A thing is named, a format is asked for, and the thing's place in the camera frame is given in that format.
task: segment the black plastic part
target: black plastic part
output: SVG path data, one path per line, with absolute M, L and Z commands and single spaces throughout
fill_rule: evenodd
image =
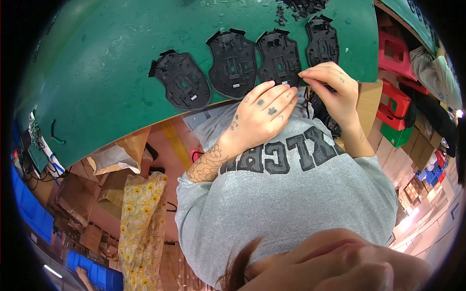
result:
M 243 99 L 256 83 L 255 44 L 244 37 L 245 33 L 237 29 L 218 31 L 206 42 L 213 55 L 209 70 L 212 86 L 234 100 Z
M 262 65 L 259 68 L 261 82 L 275 81 L 275 84 L 299 85 L 301 61 L 296 41 L 288 37 L 289 31 L 275 29 L 267 31 L 257 40 Z
M 332 61 L 338 64 L 340 47 L 336 30 L 330 25 L 332 19 L 323 15 L 314 17 L 306 24 L 309 45 L 306 56 L 311 67 L 323 62 Z
M 200 110 L 210 103 L 211 92 L 206 76 L 189 53 L 173 49 L 152 60 L 149 77 L 156 77 L 165 86 L 167 100 L 181 110 Z

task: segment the paper bag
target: paper bag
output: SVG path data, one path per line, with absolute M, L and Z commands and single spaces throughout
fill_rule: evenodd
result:
M 150 126 L 140 129 L 90 154 L 87 159 L 94 169 L 94 175 L 128 168 L 140 174 L 141 160 L 150 131 Z

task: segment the finger tattoo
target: finger tattoo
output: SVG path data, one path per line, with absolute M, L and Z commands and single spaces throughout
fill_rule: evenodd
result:
M 275 113 L 277 113 L 277 110 L 275 109 L 275 107 L 272 107 L 272 108 L 268 109 L 268 114 L 269 115 L 274 115 Z

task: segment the gray sweatshirt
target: gray sweatshirt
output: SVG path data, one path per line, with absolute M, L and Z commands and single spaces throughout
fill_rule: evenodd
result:
M 237 106 L 195 129 L 204 151 L 230 125 Z M 215 181 L 193 183 L 186 173 L 178 179 L 179 243 L 205 283 L 220 288 L 216 282 L 230 252 L 236 255 L 262 235 L 250 264 L 332 228 L 375 244 L 389 239 L 397 198 L 377 157 L 352 159 L 320 120 L 304 116 L 297 105 L 275 138 L 223 165 Z

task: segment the worker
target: worker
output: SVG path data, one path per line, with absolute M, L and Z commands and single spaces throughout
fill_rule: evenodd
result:
M 361 128 L 358 83 L 332 62 L 298 75 L 345 151 L 312 108 L 303 114 L 297 88 L 273 81 L 201 124 L 207 151 L 177 187 L 188 264 L 223 291 L 416 290 L 432 270 L 384 247 L 397 197 Z

